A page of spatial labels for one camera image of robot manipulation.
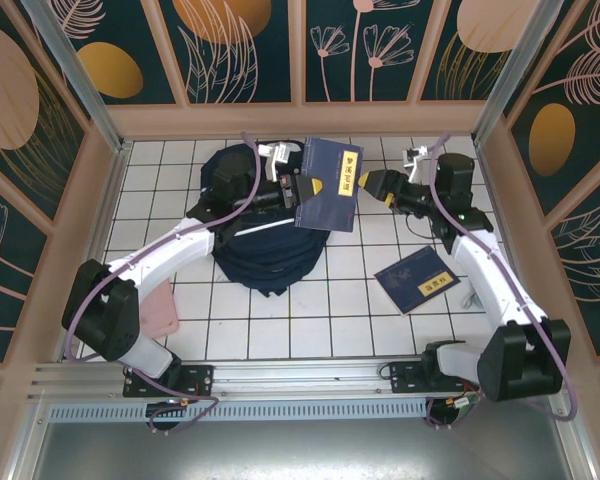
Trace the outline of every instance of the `dark blue booklet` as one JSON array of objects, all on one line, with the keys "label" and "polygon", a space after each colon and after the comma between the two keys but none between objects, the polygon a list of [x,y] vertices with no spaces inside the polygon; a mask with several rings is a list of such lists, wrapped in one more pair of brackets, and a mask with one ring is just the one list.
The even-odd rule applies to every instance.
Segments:
[{"label": "dark blue booklet", "polygon": [[460,283],[431,247],[412,253],[375,277],[403,315]]},{"label": "dark blue booklet", "polygon": [[301,173],[321,188],[296,210],[296,227],[353,232],[362,153],[357,145],[307,139]]}]

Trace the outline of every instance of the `ventilation grille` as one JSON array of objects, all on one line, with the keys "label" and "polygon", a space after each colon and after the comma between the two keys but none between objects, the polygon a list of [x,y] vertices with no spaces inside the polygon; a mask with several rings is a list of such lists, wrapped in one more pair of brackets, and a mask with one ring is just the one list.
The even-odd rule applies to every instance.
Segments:
[{"label": "ventilation grille", "polygon": [[[190,405],[187,411],[167,412],[156,422],[189,420],[208,403]],[[57,404],[51,411],[50,423],[146,422],[147,404]],[[424,417],[425,400],[314,400],[280,402],[223,402],[205,415],[203,421],[263,420],[336,420],[362,418]]]}]

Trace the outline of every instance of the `pink cloth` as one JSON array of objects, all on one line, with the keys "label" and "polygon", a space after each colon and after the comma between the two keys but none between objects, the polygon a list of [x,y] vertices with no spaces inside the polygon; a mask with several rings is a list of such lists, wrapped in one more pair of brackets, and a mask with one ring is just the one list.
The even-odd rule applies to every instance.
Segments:
[{"label": "pink cloth", "polygon": [[150,338],[159,338],[176,332],[178,326],[171,284],[165,280],[140,304],[140,331]]}]

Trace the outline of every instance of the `grid tile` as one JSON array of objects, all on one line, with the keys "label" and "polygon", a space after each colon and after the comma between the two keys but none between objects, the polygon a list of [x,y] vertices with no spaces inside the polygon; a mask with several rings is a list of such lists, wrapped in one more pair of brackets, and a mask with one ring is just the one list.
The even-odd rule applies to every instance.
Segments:
[{"label": "grid tile", "polygon": [[206,320],[209,318],[210,283],[176,284],[173,296],[180,320]]},{"label": "grid tile", "polygon": [[374,278],[380,270],[393,265],[400,260],[400,250],[397,245],[371,245],[364,247],[364,264],[367,278]]},{"label": "grid tile", "polygon": [[364,278],[362,247],[327,247],[330,280]]},{"label": "grid tile", "polygon": [[442,261],[451,269],[453,273],[457,276],[466,276],[467,272],[460,266],[460,264],[447,253],[447,250],[444,248],[444,245],[441,243],[436,244],[436,253],[440,256]]},{"label": "grid tile", "polygon": [[208,321],[180,322],[178,331],[167,337],[167,348],[185,361],[204,360]]},{"label": "grid tile", "polygon": [[122,192],[116,211],[117,220],[149,218],[153,192]]},{"label": "grid tile", "polygon": [[452,314],[451,323],[456,340],[465,340],[476,347],[485,347],[493,329],[485,313]]},{"label": "grid tile", "polygon": [[382,137],[385,160],[402,160],[402,151],[412,146],[411,137]]},{"label": "grid tile", "polygon": [[360,230],[365,245],[392,245],[397,243],[396,225],[392,215],[361,215]]},{"label": "grid tile", "polygon": [[[402,171],[402,150],[412,145],[431,146],[437,137],[332,139],[364,148],[364,172]],[[136,143],[105,259],[124,257],[170,230],[199,200],[203,163],[225,145],[237,143],[241,140]],[[446,151],[475,158],[468,137],[452,138]],[[428,161],[421,166],[426,184]],[[474,205],[489,212],[496,226],[477,162],[473,180]],[[168,348],[185,360],[200,361],[410,355],[421,353],[431,341],[453,339],[454,335],[473,343],[488,341],[491,329],[482,309],[475,305],[463,308],[470,291],[465,272],[439,242],[436,251],[462,283],[410,315],[401,316],[373,278],[400,258],[434,245],[426,219],[410,217],[409,226],[413,232],[404,216],[393,215],[361,190],[354,231],[332,232],[314,270],[280,297],[267,298],[229,282],[211,255],[192,262],[175,277],[181,322],[179,330],[166,339]],[[497,236],[501,242],[500,232]]]},{"label": "grid tile", "polygon": [[360,221],[359,216],[353,219],[353,232],[331,232],[327,245],[360,245]]},{"label": "grid tile", "polygon": [[200,172],[202,165],[193,165],[191,167],[191,179],[189,180],[189,190],[200,190]]},{"label": "grid tile", "polygon": [[329,309],[332,316],[368,315],[369,301],[364,280],[330,280]]},{"label": "grid tile", "polygon": [[487,187],[485,185],[474,185],[471,188],[473,192],[473,206],[485,211],[492,212],[493,206],[491,205],[491,198],[489,197],[489,192],[487,191]]},{"label": "grid tile", "polygon": [[257,290],[251,290],[251,318],[288,318],[289,291],[278,296],[274,293],[265,297]]},{"label": "grid tile", "polygon": [[396,230],[400,244],[432,244],[433,233],[427,218],[416,218],[413,215],[396,215]]},{"label": "grid tile", "polygon": [[248,320],[211,320],[207,360],[245,360],[248,343]]},{"label": "grid tile", "polygon": [[157,165],[130,165],[127,167],[122,190],[125,192],[154,191],[158,179],[158,168]]},{"label": "grid tile", "polygon": [[373,355],[369,317],[331,319],[334,357],[366,357]]},{"label": "grid tile", "polygon": [[476,149],[471,137],[451,137],[444,148],[448,153],[461,153],[467,157],[476,158]]},{"label": "grid tile", "polygon": [[413,355],[413,333],[409,316],[372,317],[376,355]]},{"label": "grid tile", "polygon": [[367,287],[369,289],[369,309],[371,310],[371,315],[395,315],[400,313],[389,298],[389,295],[387,295],[387,292],[383,290],[375,278],[367,281]]},{"label": "grid tile", "polygon": [[161,165],[157,190],[186,190],[189,184],[191,165]]},{"label": "grid tile", "polygon": [[129,165],[158,165],[164,142],[135,142],[131,150]]},{"label": "grid tile", "polygon": [[424,352],[427,343],[453,340],[451,319],[444,315],[411,315],[416,353]]},{"label": "grid tile", "polygon": [[211,255],[189,263],[184,268],[178,270],[176,283],[211,283],[213,279],[213,263]]},{"label": "grid tile", "polygon": [[362,189],[358,191],[358,210],[361,215],[391,215],[392,213],[383,202],[379,202]]},{"label": "grid tile", "polygon": [[330,357],[331,327],[329,318],[291,319],[291,357]]},{"label": "grid tile", "polygon": [[251,320],[249,358],[289,358],[289,319]]},{"label": "grid tile", "polygon": [[249,293],[240,283],[214,285],[211,318],[249,318]]},{"label": "grid tile", "polygon": [[292,317],[325,317],[329,315],[328,282],[300,281],[291,285]]},{"label": "grid tile", "polygon": [[362,158],[365,160],[384,160],[380,137],[351,137],[351,144],[364,149]]},{"label": "grid tile", "polygon": [[214,153],[225,146],[226,140],[198,140],[193,151],[193,163],[206,163]]},{"label": "grid tile", "polygon": [[137,250],[144,245],[147,220],[116,220],[111,230],[109,250]]},{"label": "grid tile", "polygon": [[178,219],[149,220],[145,245],[157,240],[178,225]]},{"label": "grid tile", "polygon": [[153,197],[153,206],[151,207],[151,218],[180,219],[184,215],[186,201],[186,190],[156,192]]},{"label": "grid tile", "polygon": [[162,165],[191,165],[193,161],[193,149],[196,142],[193,140],[180,140],[164,142],[162,152]]}]

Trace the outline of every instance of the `robotic arm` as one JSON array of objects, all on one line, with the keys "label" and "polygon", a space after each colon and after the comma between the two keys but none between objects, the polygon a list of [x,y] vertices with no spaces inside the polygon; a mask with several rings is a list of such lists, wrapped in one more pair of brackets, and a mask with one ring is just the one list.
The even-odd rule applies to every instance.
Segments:
[{"label": "robotic arm", "polygon": [[[180,387],[183,370],[186,369],[181,368],[181,361],[175,354],[140,332],[139,304],[153,288],[178,269],[211,253],[214,244],[225,242],[234,235],[293,221],[291,208],[306,201],[315,192],[312,192],[310,178],[277,175],[276,164],[286,163],[289,148],[292,146],[285,144],[260,146],[259,153],[268,159],[265,167],[267,181],[261,184],[248,207],[250,210],[283,208],[289,211],[288,218],[283,215],[284,218],[274,224],[245,229],[238,216],[232,222],[211,230],[201,228],[182,235],[178,233],[223,217],[246,202],[253,184],[252,165],[241,164],[232,158],[216,169],[210,192],[203,195],[171,232],[138,252],[111,262],[110,266],[95,260],[84,263],[78,270],[63,316],[63,326],[69,328],[78,307],[94,287],[110,275],[110,271],[150,251],[139,262],[132,262],[131,268],[122,272],[89,304],[75,333],[105,360],[122,361],[166,388]],[[367,192],[395,213],[430,219],[434,235],[469,276],[492,328],[491,338],[485,338],[481,345],[460,341],[428,345],[422,357],[427,381],[435,386],[440,378],[464,378],[479,384],[485,395],[494,401],[555,393],[560,389],[562,376],[547,347],[519,308],[503,273],[492,260],[497,256],[506,265],[492,233],[492,225],[484,212],[471,206],[473,169],[473,160],[469,157],[442,155],[435,185],[446,210],[491,249],[488,254],[442,215],[428,186],[411,183],[413,174],[408,176],[393,170],[380,170],[365,174],[360,179]],[[154,248],[170,237],[173,239],[161,248]],[[524,292],[508,265],[506,269],[517,289]],[[547,319],[526,293],[523,298],[536,318],[542,319],[543,329],[565,361],[570,341],[566,324],[562,320]]]},{"label": "robotic arm", "polygon": [[[411,155],[420,157],[422,153],[416,150]],[[414,171],[417,159],[409,162]],[[480,385],[493,401],[556,393],[562,385],[562,376],[520,307],[505,274],[513,279],[518,292],[522,292],[532,314],[542,319],[542,328],[563,362],[569,349],[569,329],[562,320],[549,320],[525,292],[498,248],[493,226],[484,212],[471,206],[473,169],[473,160],[465,155],[441,155],[435,186],[445,209],[484,243],[490,249],[489,253],[470,237],[462,235],[441,214],[429,186],[411,183],[414,172],[406,175],[393,170],[378,170],[360,179],[360,185],[367,192],[395,213],[430,219],[435,237],[467,273],[486,311],[492,336],[485,338],[482,345],[464,342],[428,345],[423,355],[426,376],[432,385],[441,376],[464,378]],[[494,256],[505,266],[504,273],[494,263]]]},{"label": "robotic arm", "polygon": [[[163,387],[182,386],[186,376],[180,359],[140,331],[139,305],[160,283],[188,263],[213,251],[232,236],[271,228],[294,221],[293,207],[315,194],[313,182],[302,175],[279,175],[276,166],[286,164],[290,152],[299,147],[277,142],[259,145],[267,158],[266,181],[260,181],[257,194],[250,198],[258,174],[253,160],[229,155],[214,170],[210,188],[198,204],[175,227],[142,249],[102,265],[89,260],[80,266],[65,308],[62,324],[70,330],[77,312],[104,279],[120,274],[89,302],[75,326],[75,335],[107,361],[120,361],[137,369]],[[236,211],[282,210],[280,220],[246,227],[238,215],[219,224],[219,219]],[[202,228],[202,225],[213,225]]]}]

